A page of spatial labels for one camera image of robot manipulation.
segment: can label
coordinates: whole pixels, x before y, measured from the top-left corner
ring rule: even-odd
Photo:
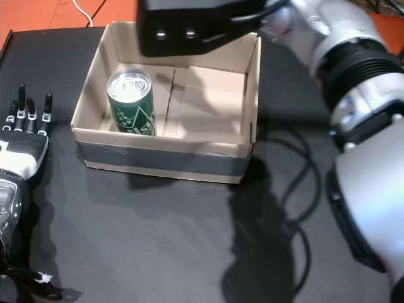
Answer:
[[[133,105],[116,104],[115,122],[120,131],[134,134],[148,134],[154,136],[154,111],[150,107],[151,102],[142,102],[136,106],[134,112]]]
[[[129,69],[115,74],[107,84],[107,92],[120,131],[155,134],[152,81],[144,71]]]

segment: robotic hand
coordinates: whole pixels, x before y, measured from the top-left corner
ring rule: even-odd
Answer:
[[[337,222],[404,302],[404,70],[368,15],[344,0],[140,0],[137,20],[146,56],[202,54],[259,28],[293,51],[342,151],[328,178]]]
[[[27,180],[37,173],[48,149],[51,117],[52,94],[48,93],[42,125],[36,132],[35,104],[27,98],[26,108],[25,86],[21,84],[18,101],[11,104],[6,124],[0,131],[0,275],[8,275],[36,295],[60,300],[60,292],[50,283],[51,276],[14,267],[10,265],[9,255],[13,232],[30,204]]]

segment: black tabletop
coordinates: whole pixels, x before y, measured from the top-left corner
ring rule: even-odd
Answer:
[[[263,41],[260,139],[242,184],[177,181],[85,167],[69,123],[102,31],[15,33],[0,67],[2,119],[20,82],[40,110],[54,93],[30,263],[54,276],[65,302],[388,301],[386,276],[352,259],[331,214],[318,180],[338,154],[328,113],[287,49]],[[309,255],[287,223],[302,214]],[[30,301],[8,279],[0,300]]]

